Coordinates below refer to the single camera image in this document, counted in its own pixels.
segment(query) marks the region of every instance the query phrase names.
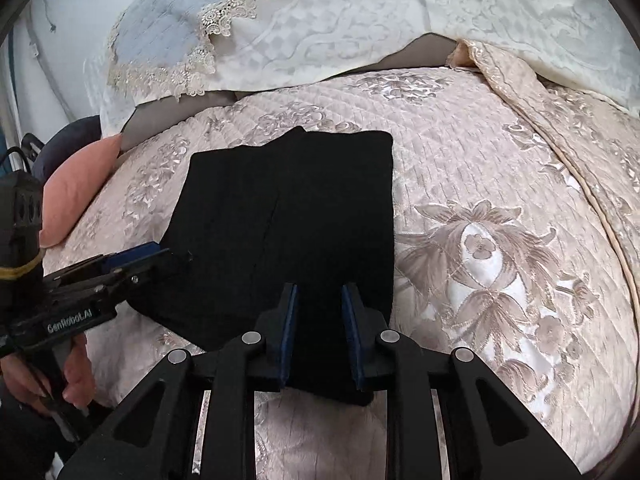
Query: round metal pivot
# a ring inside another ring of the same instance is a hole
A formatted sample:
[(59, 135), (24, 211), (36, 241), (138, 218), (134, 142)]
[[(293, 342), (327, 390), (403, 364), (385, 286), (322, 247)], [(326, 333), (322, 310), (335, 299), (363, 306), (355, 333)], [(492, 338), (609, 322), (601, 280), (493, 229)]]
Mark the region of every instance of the round metal pivot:
[(182, 361), (184, 361), (186, 358), (187, 358), (187, 352), (185, 352), (182, 349), (173, 350), (169, 352), (168, 359), (172, 365), (177, 365), (178, 363), (181, 363)]
[(400, 341), (400, 334), (395, 330), (385, 330), (380, 334), (380, 339), (385, 343), (397, 343)]
[(255, 345), (260, 342), (260, 339), (262, 339), (262, 336), (258, 332), (246, 332), (242, 336), (242, 342), (247, 345)]
[(474, 353), (469, 348), (458, 348), (456, 350), (456, 359), (463, 363), (468, 363), (474, 358)]

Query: human hand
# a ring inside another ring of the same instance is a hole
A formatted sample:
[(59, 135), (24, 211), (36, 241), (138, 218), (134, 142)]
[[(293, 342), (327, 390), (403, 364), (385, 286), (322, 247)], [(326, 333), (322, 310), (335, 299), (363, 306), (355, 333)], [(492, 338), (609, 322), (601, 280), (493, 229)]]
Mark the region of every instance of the human hand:
[[(49, 415), (41, 397), (45, 393), (40, 389), (24, 362), (12, 354), (0, 359), (2, 376), (9, 392), (20, 402), (30, 405), (34, 410)], [(38, 377), (43, 386), (50, 391), (49, 381), (40, 373)], [(95, 380), (91, 370), (91, 361), (86, 354), (86, 336), (80, 334), (73, 339), (71, 352), (66, 358), (63, 369), (68, 383), (62, 396), (76, 408), (85, 408), (95, 395)]]

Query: lace trim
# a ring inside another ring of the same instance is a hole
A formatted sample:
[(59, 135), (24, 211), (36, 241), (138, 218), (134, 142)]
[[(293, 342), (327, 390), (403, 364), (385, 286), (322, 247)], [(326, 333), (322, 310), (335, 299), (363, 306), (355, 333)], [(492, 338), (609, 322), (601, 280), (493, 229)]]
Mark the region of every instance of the lace trim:
[(256, 0), (222, 0), (203, 7), (198, 13), (200, 44), (172, 67), (133, 62), (118, 65), (115, 42), (123, 12), (111, 29), (107, 42), (110, 62), (108, 85), (124, 95), (137, 92), (158, 96), (172, 94), (176, 99), (182, 94), (204, 95), (205, 77), (216, 71), (214, 47), (209, 35), (230, 36), (231, 19), (255, 18), (255, 9)]

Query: white wall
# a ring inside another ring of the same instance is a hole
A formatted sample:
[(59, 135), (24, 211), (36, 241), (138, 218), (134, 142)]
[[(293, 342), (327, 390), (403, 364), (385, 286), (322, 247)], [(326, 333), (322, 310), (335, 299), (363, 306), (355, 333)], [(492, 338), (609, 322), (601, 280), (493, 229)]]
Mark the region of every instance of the white wall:
[[(133, 0), (46, 0), (56, 25), (51, 32), (43, 0), (32, 0), (33, 25), (40, 51), (76, 118), (94, 115), (84, 87), (84, 60), (103, 48), (113, 23)], [(24, 16), (15, 26), (15, 71), (23, 133), (49, 140), (67, 123), (63, 109), (33, 58)]]

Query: dark blue pillow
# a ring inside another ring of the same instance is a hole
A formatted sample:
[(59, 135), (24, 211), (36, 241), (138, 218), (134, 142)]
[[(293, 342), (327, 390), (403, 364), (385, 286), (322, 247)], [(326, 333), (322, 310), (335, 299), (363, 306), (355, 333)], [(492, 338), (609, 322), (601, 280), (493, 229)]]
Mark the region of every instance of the dark blue pillow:
[(33, 163), (31, 172), (45, 183), (62, 163), (86, 145), (100, 140), (100, 116), (85, 117), (68, 124), (47, 142)]

